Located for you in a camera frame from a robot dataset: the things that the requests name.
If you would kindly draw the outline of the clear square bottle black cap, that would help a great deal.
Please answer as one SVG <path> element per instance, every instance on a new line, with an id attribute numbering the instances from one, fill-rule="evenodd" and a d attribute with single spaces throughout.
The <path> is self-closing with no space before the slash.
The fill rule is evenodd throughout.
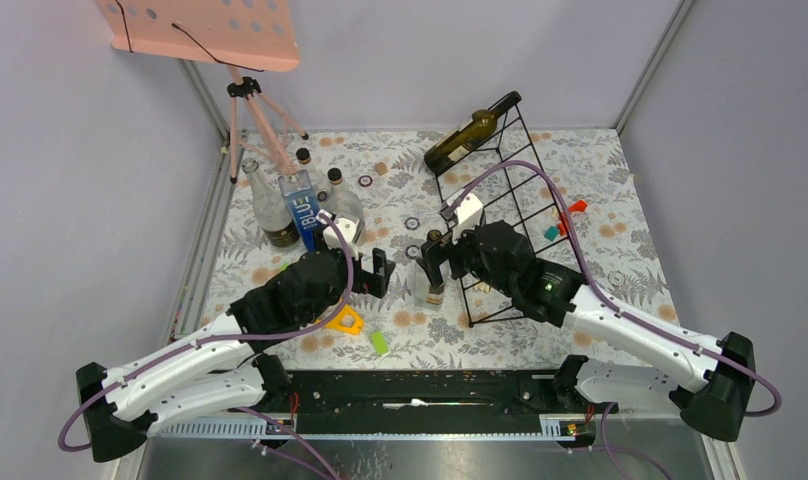
<path id="1" fill-rule="evenodd" d="M 439 311 L 444 303 L 445 285 L 433 286 L 427 275 L 425 262 L 417 257 L 411 269 L 409 285 L 415 305 Z"/>

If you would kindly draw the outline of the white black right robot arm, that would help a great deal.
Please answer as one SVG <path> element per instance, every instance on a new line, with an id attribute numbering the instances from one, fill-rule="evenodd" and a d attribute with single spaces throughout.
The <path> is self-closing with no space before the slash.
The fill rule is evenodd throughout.
<path id="1" fill-rule="evenodd" d="M 736 332 L 721 339 L 676 327 L 610 297 L 581 273 L 538 257 L 505 221 L 463 231 L 458 239 L 432 230 L 416 262 L 435 288 L 447 263 L 455 279 L 470 275 L 508 297 L 523 317 L 583 332 L 643 361 L 607 367 L 587 357 L 561 366 L 555 402 L 577 412 L 589 402 L 677 411 L 694 430 L 738 439 L 755 381 L 752 341 Z"/>

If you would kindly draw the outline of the clear bottle blue gold emblem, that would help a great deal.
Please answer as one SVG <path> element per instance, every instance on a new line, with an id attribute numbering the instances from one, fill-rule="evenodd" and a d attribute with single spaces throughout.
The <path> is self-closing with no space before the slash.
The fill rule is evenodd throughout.
<path id="1" fill-rule="evenodd" d="M 305 148 L 296 150 L 296 159 L 301 167 L 308 173 L 310 184 L 316 196 L 318 205 L 325 208 L 330 199 L 332 185 L 328 177 L 312 161 L 310 151 Z"/>

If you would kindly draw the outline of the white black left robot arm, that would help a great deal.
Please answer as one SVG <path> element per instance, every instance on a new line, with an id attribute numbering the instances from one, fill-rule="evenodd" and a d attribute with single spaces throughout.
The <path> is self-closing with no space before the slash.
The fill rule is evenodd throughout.
<path id="1" fill-rule="evenodd" d="M 305 253 L 187 337 L 124 365 L 79 368 L 85 447 L 93 460 L 121 458 L 163 428 L 209 413 L 284 407 L 291 387 L 266 349 L 319 325 L 326 311 L 340 312 L 352 294 L 383 298 L 395 263 L 379 248 L 371 270 L 361 260 L 340 249 Z"/>

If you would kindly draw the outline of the clear bottle black label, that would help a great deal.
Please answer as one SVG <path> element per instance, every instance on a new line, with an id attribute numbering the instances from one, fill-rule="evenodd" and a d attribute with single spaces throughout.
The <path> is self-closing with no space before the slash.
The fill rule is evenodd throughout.
<path id="1" fill-rule="evenodd" d="M 264 178 L 256 160 L 243 160 L 241 169 L 251 187 L 253 213 L 266 240 L 273 248 L 290 249 L 300 236 L 281 194 Z"/>

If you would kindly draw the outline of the dark green wine bottle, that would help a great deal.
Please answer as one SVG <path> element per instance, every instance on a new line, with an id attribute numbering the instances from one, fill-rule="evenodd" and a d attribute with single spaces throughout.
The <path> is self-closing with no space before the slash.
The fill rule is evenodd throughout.
<path id="1" fill-rule="evenodd" d="M 426 167 L 436 176 L 444 174 L 486 142 L 497 130 L 499 118 L 520 101 L 521 95 L 511 91 L 492 107 L 473 112 L 468 120 L 425 152 L 423 161 Z"/>

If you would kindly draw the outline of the blue square glass bottle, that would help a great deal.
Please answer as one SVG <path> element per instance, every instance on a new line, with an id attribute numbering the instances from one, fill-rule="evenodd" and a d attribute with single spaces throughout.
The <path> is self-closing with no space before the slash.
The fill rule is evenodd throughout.
<path id="1" fill-rule="evenodd" d="M 281 174 L 277 182 L 305 248 L 317 250 L 315 231 L 321 225 L 317 220 L 321 207 L 309 173 L 298 170 L 293 174 Z"/>

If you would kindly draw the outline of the clear round bottle gold label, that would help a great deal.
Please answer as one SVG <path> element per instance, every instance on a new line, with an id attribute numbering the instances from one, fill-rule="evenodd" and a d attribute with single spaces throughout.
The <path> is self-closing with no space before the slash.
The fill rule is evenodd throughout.
<path id="1" fill-rule="evenodd" d="M 339 168 L 330 168 L 327 171 L 330 183 L 325 209 L 337 218 L 343 217 L 356 224 L 355 241 L 358 245 L 364 242 L 365 214 L 363 202 L 344 182 L 342 171 Z"/>

